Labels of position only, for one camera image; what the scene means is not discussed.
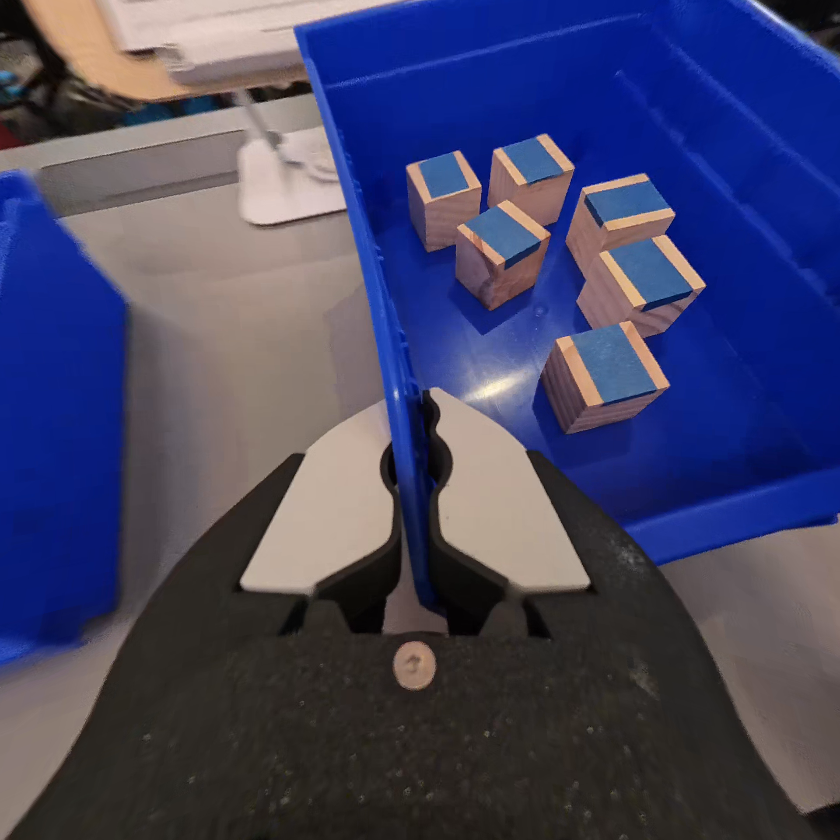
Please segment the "cluster of wooden cubes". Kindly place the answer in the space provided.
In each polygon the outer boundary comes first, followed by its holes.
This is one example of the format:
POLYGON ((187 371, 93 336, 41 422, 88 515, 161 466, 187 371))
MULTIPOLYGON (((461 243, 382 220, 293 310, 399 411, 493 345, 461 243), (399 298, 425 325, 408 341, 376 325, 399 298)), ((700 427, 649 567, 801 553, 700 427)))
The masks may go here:
MULTIPOLYGON (((532 289, 574 165, 546 133, 492 152, 486 209, 463 152, 406 167, 408 210, 426 252, 455 248, 455 278, 489 311, 532 289)), ((541 382, 565 434, 638 415, 669 382, 646 338, 706 289, 667 236, 676 212, 649 175, 582 187, 565 244, 589 330, 553 342, 541 382)))

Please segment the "grey desk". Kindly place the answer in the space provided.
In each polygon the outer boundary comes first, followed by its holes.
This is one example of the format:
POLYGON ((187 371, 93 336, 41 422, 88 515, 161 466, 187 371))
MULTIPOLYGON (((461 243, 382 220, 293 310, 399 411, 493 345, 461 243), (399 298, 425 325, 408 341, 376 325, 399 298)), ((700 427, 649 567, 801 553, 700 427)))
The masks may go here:
MULTIPOLYGON (((242 131, 239 110, 2 152, 28 170, 242 131)), ((122 595, 80 646, 2 668, 6 837, 76 740, 150 593, 292 453, 383 398, 345 213, 251 227, 237 187, 65 217, 130 303, 122 595)), ((777 532, 663 574, 793 803, 838 801, 838 525, 777 532)))

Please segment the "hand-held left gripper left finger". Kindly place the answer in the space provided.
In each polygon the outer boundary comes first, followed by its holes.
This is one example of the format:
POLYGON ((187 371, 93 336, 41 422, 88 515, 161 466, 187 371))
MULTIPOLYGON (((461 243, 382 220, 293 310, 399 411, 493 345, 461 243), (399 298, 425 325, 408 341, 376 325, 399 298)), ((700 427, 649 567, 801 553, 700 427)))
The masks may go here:
POLYGON ((239 579, 243 592, 335 602, 357 634, 381 634, 402 573, 403 522, 384 401, 302 455, 239 579))

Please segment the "blue plastic bin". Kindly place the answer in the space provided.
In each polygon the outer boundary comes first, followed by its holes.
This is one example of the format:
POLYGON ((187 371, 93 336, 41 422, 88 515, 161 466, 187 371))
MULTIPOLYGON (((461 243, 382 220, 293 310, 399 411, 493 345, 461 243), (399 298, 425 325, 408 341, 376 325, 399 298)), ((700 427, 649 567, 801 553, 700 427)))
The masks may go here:
POLYGON ((1 662, 118 598, 128 304, 23 171, 1 177, 1 662))
POLYGON ((538 450, 657 564, 838 514, 838 58, 754 2, 414 2, 297 42, 370 304, 416 590, 427 575, 421 394, 538 450), (548 133, 575 172, 535 286, 486 310, 425 251, 406 167, 548 133), (560 431, 539 377, 586 329, 564 240, 582 187, 647 174, 707 289, 652 351, 635 419, 560 431))

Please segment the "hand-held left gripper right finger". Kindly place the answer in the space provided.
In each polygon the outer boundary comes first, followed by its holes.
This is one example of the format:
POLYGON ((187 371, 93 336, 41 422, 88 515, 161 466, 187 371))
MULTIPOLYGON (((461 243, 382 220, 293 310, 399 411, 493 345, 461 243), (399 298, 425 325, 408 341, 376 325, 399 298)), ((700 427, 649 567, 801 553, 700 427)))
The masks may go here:
POLYGON ((440 387, 423 394, 428 577, 453 635, 478 634, 500 604, 592 587, 534 465, 503 426, 440 387))

